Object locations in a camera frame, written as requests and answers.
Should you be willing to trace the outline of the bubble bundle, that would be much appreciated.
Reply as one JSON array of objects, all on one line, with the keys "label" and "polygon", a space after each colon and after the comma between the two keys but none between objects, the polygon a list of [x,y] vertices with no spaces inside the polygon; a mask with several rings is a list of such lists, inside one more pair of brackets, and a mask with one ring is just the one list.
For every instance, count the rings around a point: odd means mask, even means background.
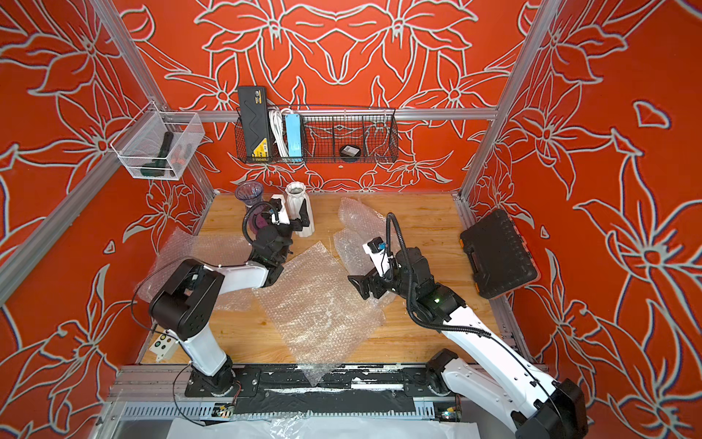
[{"label": "bubble bundle", "polygon": [[386,218],[356,199],[343,198],[338,210],[341,223],[363,240],[385,238]]}]

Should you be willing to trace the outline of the white ribbed ceramic vase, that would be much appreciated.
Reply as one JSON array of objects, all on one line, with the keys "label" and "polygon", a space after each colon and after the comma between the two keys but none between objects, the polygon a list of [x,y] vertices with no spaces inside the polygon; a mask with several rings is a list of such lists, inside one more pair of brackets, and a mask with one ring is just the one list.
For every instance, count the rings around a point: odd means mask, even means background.
[{"label": "white ribbed ceramic vase", "polygon": [[314,234],[314,215],[305,184],[294,181],[287,185],[285,194],[289,218],[308,221],[308,225],[303,226],[301,232],[297,232],[297,235],[300,238],[311,237]]}]

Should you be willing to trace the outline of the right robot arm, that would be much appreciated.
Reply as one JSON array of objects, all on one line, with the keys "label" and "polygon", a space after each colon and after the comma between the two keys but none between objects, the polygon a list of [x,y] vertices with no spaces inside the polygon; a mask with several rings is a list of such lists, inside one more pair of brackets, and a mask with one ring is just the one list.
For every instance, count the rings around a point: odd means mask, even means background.
[{"label": "right robot arm", "polygon": [[411,320],[449,338],[479,365],[443,349],[427,363],[430,378],[497,418],[517,438],[583,438],[589,431],[581,388],[556,380],[511,349],[446,285],[436,282],[417,248],[407,247],[397,217],[386,217],[386,236],[363,246],[374,268],[351,275],[363,299],[396,294]]}]

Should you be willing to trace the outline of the bubble wrap sheet of vase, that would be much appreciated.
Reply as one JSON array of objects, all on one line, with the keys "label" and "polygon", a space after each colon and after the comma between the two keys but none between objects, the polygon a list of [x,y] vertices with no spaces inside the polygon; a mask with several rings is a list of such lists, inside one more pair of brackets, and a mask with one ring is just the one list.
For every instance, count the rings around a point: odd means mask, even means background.
[{"label": "bubble wrap sheet of vase", "polygon": [[151,303],[181,268],[198,282],[204,274],[221,274],[215,283],[216,311],[247,311],[253,290],[266,283],[269,270],[250,259],[252,247],[244,237],[228,234],[190,235],[177,230],[160,250],[152,270],[137,288],[138,299]]}]

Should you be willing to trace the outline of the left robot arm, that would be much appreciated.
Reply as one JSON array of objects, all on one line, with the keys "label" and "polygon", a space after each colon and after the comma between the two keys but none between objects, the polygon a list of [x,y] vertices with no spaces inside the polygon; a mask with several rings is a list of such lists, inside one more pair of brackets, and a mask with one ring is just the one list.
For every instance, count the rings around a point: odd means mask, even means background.
[{"label": "left robot arm", "polygon": [[311,225],[308,205],[304,199],[297,216],[291,218],[282,196],[254,204],[241,224],[243,237],[252,247],[245,263],[215,266],[186,259],[152,299],[149,315],[177,339],[191,360],[191,376],[201,380],[209,393],[223,395],[235,382],[231,358],[210,329],[218,297],[275,284],[291,253],[293,233]]}]

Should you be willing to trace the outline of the bubble roll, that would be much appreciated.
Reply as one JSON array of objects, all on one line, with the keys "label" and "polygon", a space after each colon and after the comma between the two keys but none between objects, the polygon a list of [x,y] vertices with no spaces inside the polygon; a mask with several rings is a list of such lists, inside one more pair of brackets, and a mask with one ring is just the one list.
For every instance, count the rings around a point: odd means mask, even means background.
[{"label": "bubble roll", "polygon": [[356,230],[345,228],[334,234],[336,252],[350,275],[378,273],[370,256],[363,250],[363,245],[376,237],[385,240],[382,230],[359,233]]},{"label": "bubble roll", "polygon": [[385,323],[383,307],[361,298],[320,241],[253,293],[313,387]]}]

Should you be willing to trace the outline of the purple glass vase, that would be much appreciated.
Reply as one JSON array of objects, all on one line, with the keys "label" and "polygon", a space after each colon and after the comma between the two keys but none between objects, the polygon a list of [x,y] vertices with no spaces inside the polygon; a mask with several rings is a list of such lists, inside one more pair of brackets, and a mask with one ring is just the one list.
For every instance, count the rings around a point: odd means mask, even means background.
[{"label": "purple glass vase", "polygon": [[260,205],[263,202],[263,193],[264,186],[257,181],[246,181],[235,190],[236,198],[246,207],[247,218],[244,223],[252,236],[255,236],[261,228],[268,224],[267,219],[263,216],[266,207]]}]

